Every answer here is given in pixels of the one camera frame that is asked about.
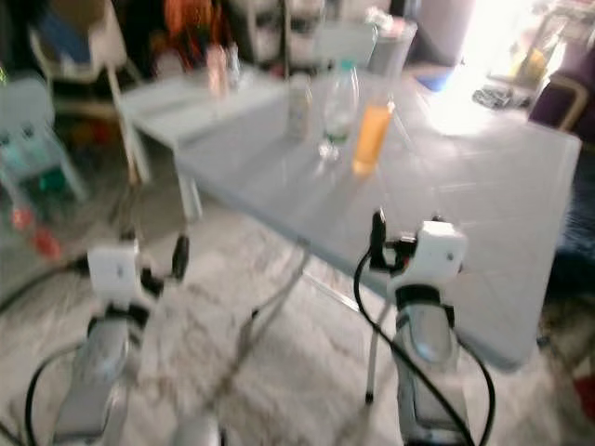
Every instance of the glass of orange juice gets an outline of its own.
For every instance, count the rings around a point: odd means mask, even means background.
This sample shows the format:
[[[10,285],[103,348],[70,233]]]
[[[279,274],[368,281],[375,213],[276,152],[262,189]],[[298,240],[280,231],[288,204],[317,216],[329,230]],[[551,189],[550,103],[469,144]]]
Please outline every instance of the glass of orange juice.
[[[352,166],[356,174],[369,174],[376,167],[393,110],[391,99],[372,100],[367,104],[353,155]]]

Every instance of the marble floor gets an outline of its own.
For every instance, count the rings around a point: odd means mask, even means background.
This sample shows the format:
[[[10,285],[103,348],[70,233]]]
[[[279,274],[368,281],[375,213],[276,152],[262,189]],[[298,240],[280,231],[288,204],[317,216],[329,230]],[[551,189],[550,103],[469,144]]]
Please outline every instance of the marble floor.
[[[156,181],[136,198],[134,221],[146,253],[165,269],[184,224],[171,161],[159,160]],[[93,178],[91,202],[60,217],[67,252],[113,237],[107,216],[125,182],[108,170]],[[299,281],[281,307],[249,322],[251,308],[290,279],[301,258],[296,247],[210,199],[204,220],[187,231],[191,264],[184,283],[166,289],[146,329],[123,444],[166,445],[179,421],[205,410],[214,411],[244,446],[402,444],[397,376],[387,348],[379,349],[377,399],[364,405],[370,330],[359,315]],[[7,245],[12,251],[3,253],[3,262],[32,263],[15,258],[22,246]],[[4,265],[3,275],[11,268],[14,264]],[[350,293],[350,280],[326,265],[313,262],[308,271]],[[0,417],[13,430],[22,426],[24,392],[37,363],[85,335],[99,306],[90,291],[85,279],[56,276],[0,315]],[[379,299],[365,298],[379,311]],[[581,314],[582,324],[595,325],[585,311]],[[567,333],[578,338],[575,328]],[[592,349],[592,332],[582,335],[580,342]],[[33,414],[40,439],[51,432],[70,361],[60,361],[40,381]],[[487,403],[484,383],[467,356],[459,367],[470,427],[479,438]],[[535,347],[520,370],[492,374],[497,406],[490,445],[595,444],[595,424],[580,410],[563,353]]]

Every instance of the white container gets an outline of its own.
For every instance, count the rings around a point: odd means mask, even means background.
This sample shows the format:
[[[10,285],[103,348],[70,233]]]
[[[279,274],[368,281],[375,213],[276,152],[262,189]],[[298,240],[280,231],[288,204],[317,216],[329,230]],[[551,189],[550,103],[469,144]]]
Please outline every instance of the white container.
[[[310,129],[312,92],[310,77],[294,74],[289,81],[289,114],[287,135],[295,139],[305,139]]]

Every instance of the plastic chair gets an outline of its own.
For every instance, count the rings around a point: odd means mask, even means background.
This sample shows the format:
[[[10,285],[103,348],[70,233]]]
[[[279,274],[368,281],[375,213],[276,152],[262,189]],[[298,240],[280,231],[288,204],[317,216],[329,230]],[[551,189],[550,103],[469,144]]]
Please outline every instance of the plastic chair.
[[[367,67],[376,45],[377,28],[370,24],[323,21],[316,30],[315,51],[322,67],[348,59]]]
[[[91,61],[88,64],[74,62],[59,63],[50,60],[42,50],[41,39],[38,31],[30,29],[31,46],[39,63],[42,73],[47,81],[50,97],[53,96],[54,81],[90,85],[97,82],[103,69],[108,74],[113,104],[106,106],[96,101],[64,101],[54,98],[54,105],[58,112],[71,112],[75,114],[90,115],[99,118],[110,118],[116,115],[121,97],[121,89],[117,79],[117,71],[125,69],[130,77],[137,83],[142,83],[138,69],[126,54],[126,46],[118,20],[113,10],[111,0],[104,1],[105,12],[103,19],[90,26],[88,30],[88,44]],[[126,123],[119,119],[120,128],[124,138],[126,160],[131,182],[136,182],[136,168],[143,181],[151,178],[146,154],[142,145],[126,132]]]
[[[0,86],[0,184],[18,208],[35,208],[20,184],[59,167],[78,201],[88,197],[85,183],[54,131],[54,108],[46,84],[27,75]]]

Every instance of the white table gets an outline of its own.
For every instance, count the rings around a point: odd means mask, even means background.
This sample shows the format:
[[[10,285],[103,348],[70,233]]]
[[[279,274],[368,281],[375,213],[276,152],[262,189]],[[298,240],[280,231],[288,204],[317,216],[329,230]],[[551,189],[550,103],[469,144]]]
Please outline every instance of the white table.
[[[373,81],[360,73],[362,100]],[[467,134],[447,137],[433,127],[425,102],[398,84],[396,113],[406,134],[393,125],[376,172],[357,177],[357,129],[337,164],[319,160],[325,84],[313,86],[310,140],[284,137],[283,97],[177,152],[179,171],[350,275],[380,206],[389,235],[440,213],[469,237],[464,270],[443,292],[456,308],[457,331],[494,365],[520,366],[535,345],[579,140],[493,114]],[[366,273],[363,283],[383,296],[387,277]]]
[[[156,139],[173,152],[191,147],[205,133],[253,107],[279,98],[285,85],[264,72],[244,68],[240,84],[217,98],[208,88],[205,71],[193,72],[143,85],[126,92],[118,103],[133,138],[139,176],[151,180],[151,168],[139,132]],[[194,183],[178,175],[184,213],[189,220],[202,210]]]

